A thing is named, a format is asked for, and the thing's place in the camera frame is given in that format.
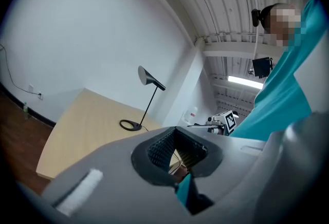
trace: teal shirt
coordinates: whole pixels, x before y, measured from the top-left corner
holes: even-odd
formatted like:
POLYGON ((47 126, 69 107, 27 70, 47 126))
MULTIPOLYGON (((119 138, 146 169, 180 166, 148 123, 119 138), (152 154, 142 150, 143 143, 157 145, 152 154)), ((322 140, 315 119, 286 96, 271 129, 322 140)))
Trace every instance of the teal shirt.
POLYGON ((267 141, 274 131, 286 129, 292 122, 311 114, 307 99, 294 72, 316 47, 328 27, 327 14, 319 0, 310 0, 279 62, 258 93, 254 109, 231 134, 233 137, 267 141))

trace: ceiling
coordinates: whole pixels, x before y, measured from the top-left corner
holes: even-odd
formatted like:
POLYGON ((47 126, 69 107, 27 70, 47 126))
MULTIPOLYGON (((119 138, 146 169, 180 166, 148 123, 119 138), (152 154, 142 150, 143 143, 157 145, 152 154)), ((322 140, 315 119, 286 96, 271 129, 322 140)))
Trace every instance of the ceiling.
MULTIPOLYGON (((308 0, 166 0, 184 25, 188 36, 206 42, 205 71, 213 85, 218 107, 235 109, 247 116, 253 109, 258 90, 227 82, 233 75, 264 82, 248 74, 253 58, 256 28, 251 10, 263 9, 274 3, 294 4, 302 9, 308 0)), ((271 44, 259 27, 256 58, 272 57, 276 63, 282 48, 271 44)))

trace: wooden table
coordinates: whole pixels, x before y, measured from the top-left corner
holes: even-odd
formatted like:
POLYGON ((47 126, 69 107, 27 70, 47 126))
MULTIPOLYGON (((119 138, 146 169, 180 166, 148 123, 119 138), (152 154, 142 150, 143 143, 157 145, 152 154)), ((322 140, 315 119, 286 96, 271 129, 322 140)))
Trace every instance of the wooden table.
MULTIPOLYGON (((144 111, 113 101, 83 89, 60 117, 39 159, 36 173, 54 179, 63 170, 107 143, 147 132, 131 132, 120 125, 121 119, 139 122, 144 111)), ((155 130, 161 126, 145 116, 143 126, 155 130)), ((172 157, 170 165, 177 164, 172 157)))

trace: person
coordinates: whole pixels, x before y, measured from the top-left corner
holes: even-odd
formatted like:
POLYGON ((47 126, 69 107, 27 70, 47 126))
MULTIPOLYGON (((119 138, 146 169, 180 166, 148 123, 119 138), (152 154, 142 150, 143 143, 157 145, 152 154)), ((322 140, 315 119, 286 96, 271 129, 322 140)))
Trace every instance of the person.
POLYGON ((231 134, 233 137, 267 141, 272 132, 311 114, 307 99, 294 77, 328 28, 328 17, 319 0, 307 2, 302 13, 288 4, 274 4, 252 11, 284 52, 254 101, 254 109, 231 134))

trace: white column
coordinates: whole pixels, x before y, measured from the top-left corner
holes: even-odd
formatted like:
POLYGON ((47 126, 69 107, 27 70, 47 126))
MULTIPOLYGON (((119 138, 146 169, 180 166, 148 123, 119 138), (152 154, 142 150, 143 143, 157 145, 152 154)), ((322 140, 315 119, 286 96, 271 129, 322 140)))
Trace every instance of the white column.
POLYGON ((204 66, 204 47, 204 40, 197 40, 195 46, 188 51, 177 75, 167 86, 165 94, 160 99, 155 118, 162 126, 176 126, 188 107, 194 87, 204 66))

